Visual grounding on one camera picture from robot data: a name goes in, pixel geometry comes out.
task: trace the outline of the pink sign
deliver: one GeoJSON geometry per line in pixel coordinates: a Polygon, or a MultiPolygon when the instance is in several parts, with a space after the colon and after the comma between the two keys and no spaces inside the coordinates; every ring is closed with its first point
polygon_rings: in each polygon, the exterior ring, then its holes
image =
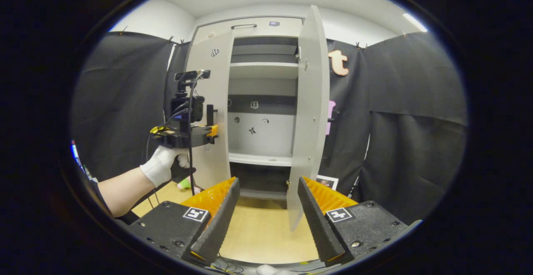
{"type": "MultiPolygon", "coordinates": [[[[331,113],[333,113],[333,108],[337,105],[337,103],[335,103],[335,101],[330,101],[329,102],[329,107],[328,107],[328,118],[331,118],[331,113]]],[[[326,127],[326,135],[328,136],[329,135],[329,129],[331,128],[331,123],[328,122],[328,125],[326,127]]]]}

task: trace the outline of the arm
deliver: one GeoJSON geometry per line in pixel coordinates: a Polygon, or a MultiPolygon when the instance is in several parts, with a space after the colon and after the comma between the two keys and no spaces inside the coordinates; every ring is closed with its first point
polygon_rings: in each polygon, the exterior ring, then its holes
{"type": "Polygon", "coordinates": [[[148,192],[171,179],[170,167],[180,154],[179,165],[188,168],[186,149],[159,146],[147,163],[124,174],[98,183],[98,188],[113,217],[126,214],[148,192]]]}
{"type": "Polygon", "coordinates": [[[141,171],[141,167],[136,167],[99,182],[98,188],[112,216],[120,217],[129,212],[132,206],[155,186],[141,171]]]}

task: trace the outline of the fluorescent light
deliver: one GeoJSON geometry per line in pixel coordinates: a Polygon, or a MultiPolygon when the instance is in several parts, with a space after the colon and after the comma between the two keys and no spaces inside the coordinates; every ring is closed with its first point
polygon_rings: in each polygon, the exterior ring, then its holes
{"type": "Polygon", "coordinates": [[[417,21],[412,15],[408,13],[404,13],[403,15],[406,19],[411,21],[415,26],[417,26],[422,32],[427,32],[428,30],[424,27],[424,25],[420,24],[419,21],[417,21]]]}

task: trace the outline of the cabinet door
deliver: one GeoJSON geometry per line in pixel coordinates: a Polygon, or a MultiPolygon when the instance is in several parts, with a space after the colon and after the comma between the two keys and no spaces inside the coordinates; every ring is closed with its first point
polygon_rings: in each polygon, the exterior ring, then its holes
{"type": "Polygon", "coordinates": [[[187,60],[187,71],[211,70],[209,79],[200,79],[195,95],[205,97],[204,117],[198,125],[205,125],[206,104],[213,104],[215,124],[219,125],[215,144],[207,144],[192,149],[195,183],[202,188],[210,188],[230,178],[228,161],[228,82],[230,60],[232,58],[234,34],[226,32],[192,45],[187,60]]]}
{"type": "Polygon", "coordinates": [[[294,132],[293,164],[287,191],[291,230],[303,210],[298,197],[301,176],[315,179],[326,138],[329,100],[329,65],[326,36],[318,7],[312,5],[298,38],[298,100],[294,132]]]}

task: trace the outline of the checkered sticker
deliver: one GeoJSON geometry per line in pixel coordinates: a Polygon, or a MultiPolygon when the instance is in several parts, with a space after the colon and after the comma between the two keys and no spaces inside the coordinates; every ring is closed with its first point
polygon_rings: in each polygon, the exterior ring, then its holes
{"type": "Polygon", "coordinates": [[[220,52],[220,49],[219,48],[213,48],[211,49],[211,57],[215,57],[217,56],[217,54],[219,54],[220,52]]]}
{"type": "Polygon", "coordinates": [[[184,218],[195,220],[197,222],[202,222],[205,216],[207,216],[207,210],[194,207],[189,207],[187,212],[183,215],[184,218]]]}
{"type": "Polygon", "coordinates": [[[329,212],[326,212],[326,214],[329,216],[329,219],[334,223],[352,218],[352,215],[350,215],[350,213],[344,208],[330,210],[329,212]]]}

